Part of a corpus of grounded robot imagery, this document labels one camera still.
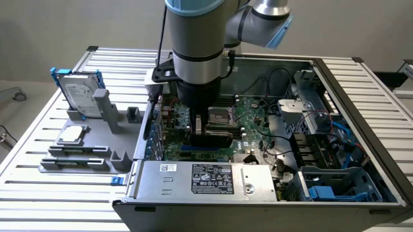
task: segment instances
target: green circuit board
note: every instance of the green circuit board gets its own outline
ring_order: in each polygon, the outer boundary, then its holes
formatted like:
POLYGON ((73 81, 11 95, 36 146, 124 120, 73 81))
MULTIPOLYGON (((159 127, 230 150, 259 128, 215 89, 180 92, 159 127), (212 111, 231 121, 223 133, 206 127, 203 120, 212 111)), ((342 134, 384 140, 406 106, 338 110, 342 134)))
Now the green circuit board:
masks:
MULTIPOLYGON (((230 112, 232 126, 242 127, 242 133, 245 134, 241 139, 234 139, 230 148, 215 149, 212 151, 204 150, 182 150, 182 146, 186 144, 186 138, 188 136, 188 108, 180 103, 168 103, 168 117, 164 117, 163 122, 163 138, 164 138, 164 160, 170 161, 215 161, 228 162, 234 154, 247 154, 251 149, 258 150, 259 141, 265 144, 270 141, 267 136, 261 135, 257 132, 257 128, 265 134, 270 134, 269 127, 263 127, 263 120, 266 113, 261 110, 255 117, 259 107, 253 108, 251 103, 258 104, 259 100, 254 98, 241 98, 239 102, 232 107, 214 107, 216 110, 227 110, 230 112), (254 119, 262 121, 258 126, 254 119)), ((211 123, 214 126, 227 126, 220 123, 211 123)))

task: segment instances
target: floor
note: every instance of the floor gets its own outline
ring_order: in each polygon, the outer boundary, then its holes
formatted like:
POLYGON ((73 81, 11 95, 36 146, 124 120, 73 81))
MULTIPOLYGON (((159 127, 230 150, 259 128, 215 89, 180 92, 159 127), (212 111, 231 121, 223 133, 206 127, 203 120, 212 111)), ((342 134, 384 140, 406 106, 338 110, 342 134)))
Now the floor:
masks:
MULTIPOLYGON (((0 102, 0 124, 19 139, 35 120, 57 87, 53 82, 4 81, 0 80, 0 90, 20 86, 27 94, 25 101, 12 99, 0 102)), ((0 162, 8 154, 0 146, 0 162)))

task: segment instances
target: gray wall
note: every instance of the gray wall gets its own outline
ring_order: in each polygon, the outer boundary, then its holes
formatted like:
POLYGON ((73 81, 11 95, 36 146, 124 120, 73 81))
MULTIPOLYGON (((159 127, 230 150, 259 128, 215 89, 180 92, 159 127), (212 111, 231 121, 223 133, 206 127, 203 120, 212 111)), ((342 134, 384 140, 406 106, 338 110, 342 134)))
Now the gray wall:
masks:
MULTIPOLYGON (((363 58, 394 70, 413 58, 413 0, 290 0, 294 24, 277 51, 363 58)), ((0 0, 0 79, 49 81, 88 45, 155 49, 163 0, 0 0)), ((170 48, 168 31, 164 48, 170 48)))

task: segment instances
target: power supply label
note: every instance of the power supply label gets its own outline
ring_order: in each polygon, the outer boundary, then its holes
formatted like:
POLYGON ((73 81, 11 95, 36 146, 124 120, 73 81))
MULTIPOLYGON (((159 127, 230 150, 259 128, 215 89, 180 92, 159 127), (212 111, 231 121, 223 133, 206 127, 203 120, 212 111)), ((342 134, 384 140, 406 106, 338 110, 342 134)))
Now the power supply label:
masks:
POLYGON ((234 194, 231 165, 192 164, 191 191, 195 194, 234 194))

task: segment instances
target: blue ram slot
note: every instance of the blue ram slot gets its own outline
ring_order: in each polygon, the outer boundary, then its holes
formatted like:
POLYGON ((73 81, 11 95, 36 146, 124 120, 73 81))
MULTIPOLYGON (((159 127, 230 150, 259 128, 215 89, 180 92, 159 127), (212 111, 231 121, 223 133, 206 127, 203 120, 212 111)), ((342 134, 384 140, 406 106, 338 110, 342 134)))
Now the blue ram slot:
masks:
POLYGON ((198 147, 198 146, 188 146, 188 145, 182 145, 180 146, 182 151, 218 151, 218 147, 198 147))

